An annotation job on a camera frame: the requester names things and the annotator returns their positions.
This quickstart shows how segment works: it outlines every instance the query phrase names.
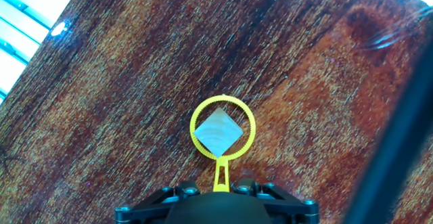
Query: white square tile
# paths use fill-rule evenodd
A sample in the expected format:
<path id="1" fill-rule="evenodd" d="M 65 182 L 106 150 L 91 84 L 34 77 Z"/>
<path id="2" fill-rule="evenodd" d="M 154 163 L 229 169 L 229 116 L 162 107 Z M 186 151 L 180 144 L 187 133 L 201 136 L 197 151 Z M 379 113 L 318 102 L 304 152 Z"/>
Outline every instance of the white square tile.
<path id="1" fill-rule="evenodd" d="M 216 157 L 220 157 L 242 136 L 242 129 L 223 109 L 218 108 L 194 135 Z"/>

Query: brown wooden surface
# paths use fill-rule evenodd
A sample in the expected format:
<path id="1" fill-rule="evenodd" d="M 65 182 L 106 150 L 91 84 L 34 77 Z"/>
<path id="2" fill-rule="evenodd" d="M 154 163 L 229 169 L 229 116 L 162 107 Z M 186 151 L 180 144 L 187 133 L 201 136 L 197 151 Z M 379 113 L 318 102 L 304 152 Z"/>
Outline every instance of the brown wooden surface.
<path id="1" fill-rule="evenodd" d="M 0 223 L 112 222 L 115 207 L 186 179 L 209 192 L 214 162 L 194 148 L 189 119 L 222 93 L 258 126 L 231 181 L 272 181 L 338 222 L 430 40 L 425 6 L 71 0 L 59 19 L 71 32 L 45 39 L 0 107 Z M 393 223 L 433 223 L 432 140 Z"/>

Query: yellow plastic holder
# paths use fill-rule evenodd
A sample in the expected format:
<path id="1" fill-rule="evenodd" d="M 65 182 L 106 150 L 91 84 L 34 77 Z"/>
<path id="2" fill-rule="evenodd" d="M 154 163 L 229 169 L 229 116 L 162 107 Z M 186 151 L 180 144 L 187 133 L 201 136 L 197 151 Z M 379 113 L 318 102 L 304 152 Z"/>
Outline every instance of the yellow plastic holder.
<path id="1" fill-rule="evenodd" d="M 248 140 L 246 144 L 237 151 L 236 153 L 230 154 L 228 156 L 220 156 L 216 157 L 214 154 L 212 154 L 210 151 L 208 151 L 205 147 L 202 146 L 202 144 L 198 141 L 198 138 L 194 135 L 194 131 L 196 130 L 196 123 L 197 118 L 202 113 L 203 109 L 206 106 L 209 106 L 212 103 L 215 102 L 231 102 L 236 105 L 238 105 L 240 108 L 244 110 L 246 113 L 246 116 L 248 117 L 248 120 L 250 121 L 250 136 L 248 137 Z M 245 152 L 251 147 L 252 142 L 254 141 L 254 138 L 256 137 L 256 121 L 254 119 L 254 115 L 252 114 L 249 107 L 240 99 L 235 98 L 233 96 L 228 95 L 217 95 L 214 97 L 211 97 L 204 102 L 202 102 L 197 109 L 194 111 L 191 117 L 191 122 L 189 124 L 189 133 L 191 135 L 191 139 L 194 143 L 194 145 L 197 147 L 197 149 L 206 157 L 211 158 L 213 160 L 216 160 L 216 169 L 215 169 L 215 180 L 214 180 L 214 192 L 230 192 L 230 182 L 229 182 L 229 160 L 234 160 L 241 155 L 245 154 Z M 219 174 L 220 174 L 220 168 L 224 167 L 224 177 L 225 182 L 219 183 Z"/>

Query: black mount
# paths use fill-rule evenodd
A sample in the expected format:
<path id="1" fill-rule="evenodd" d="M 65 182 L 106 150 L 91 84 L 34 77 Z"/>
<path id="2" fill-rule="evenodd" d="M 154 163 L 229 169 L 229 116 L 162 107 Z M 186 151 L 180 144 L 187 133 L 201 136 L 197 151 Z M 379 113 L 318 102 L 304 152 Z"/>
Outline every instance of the black mount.
<path id="1" fill-rule="evenodd" d="M 242 179 L 233 193 L 207 194 L 200 194 L 194 181 L 183 181 L 175 188 L 159 189 L 134 207 L 117 208 L 115 220 L 117 224 L 319 224 L 319 205 L 253 179 Z"/>

